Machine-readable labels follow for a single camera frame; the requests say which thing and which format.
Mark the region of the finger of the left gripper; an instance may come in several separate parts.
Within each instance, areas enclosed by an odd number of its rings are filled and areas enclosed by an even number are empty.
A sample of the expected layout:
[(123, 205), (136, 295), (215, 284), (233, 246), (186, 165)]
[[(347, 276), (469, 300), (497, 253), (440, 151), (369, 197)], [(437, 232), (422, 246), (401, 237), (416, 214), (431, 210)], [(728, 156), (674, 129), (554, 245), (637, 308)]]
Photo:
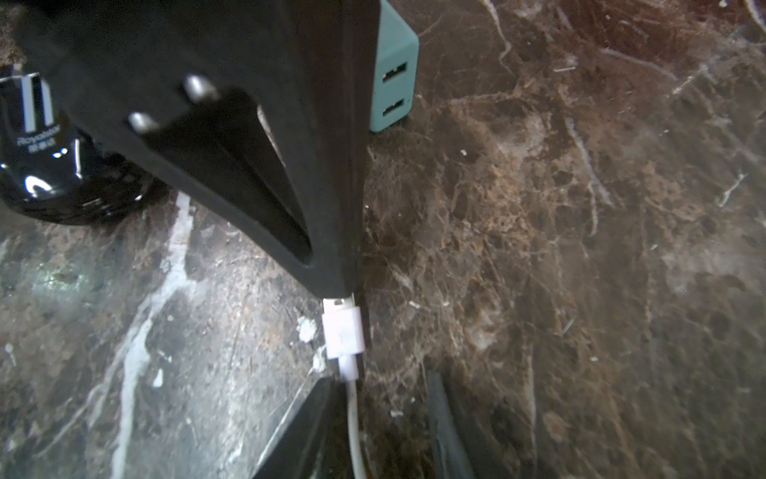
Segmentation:
[(376, 1), (26, 1), (14, 37), (74, 122), (317, 297), (359, 286)]

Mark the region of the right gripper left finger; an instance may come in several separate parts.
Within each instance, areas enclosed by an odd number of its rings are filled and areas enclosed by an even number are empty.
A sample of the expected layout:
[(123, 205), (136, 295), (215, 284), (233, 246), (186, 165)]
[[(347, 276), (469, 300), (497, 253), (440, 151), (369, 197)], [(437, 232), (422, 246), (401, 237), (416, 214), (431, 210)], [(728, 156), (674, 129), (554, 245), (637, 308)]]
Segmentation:
[(316, 383), (255, 479), (351, 478), (345, 387)]

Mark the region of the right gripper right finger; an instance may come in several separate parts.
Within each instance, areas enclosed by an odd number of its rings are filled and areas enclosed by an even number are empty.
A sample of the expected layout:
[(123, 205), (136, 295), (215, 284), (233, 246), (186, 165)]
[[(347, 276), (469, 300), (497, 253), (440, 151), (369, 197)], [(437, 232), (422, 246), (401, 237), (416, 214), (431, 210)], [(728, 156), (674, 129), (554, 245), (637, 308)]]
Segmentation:
[(458, 432), (442, 376), (429, 371), (426, 385), (429, 435), (436, 476), (441, 479), (476, 478)]

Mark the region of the teal USB wall charger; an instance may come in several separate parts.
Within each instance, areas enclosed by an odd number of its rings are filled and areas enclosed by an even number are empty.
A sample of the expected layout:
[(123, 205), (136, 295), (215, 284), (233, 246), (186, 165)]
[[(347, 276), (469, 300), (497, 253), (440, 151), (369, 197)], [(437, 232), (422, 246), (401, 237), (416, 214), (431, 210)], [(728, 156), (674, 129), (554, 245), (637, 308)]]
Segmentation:
[(388, 2), (380, 2), (370, 131), (379, 133), (405, 118), (414, 98), (420, 43)]

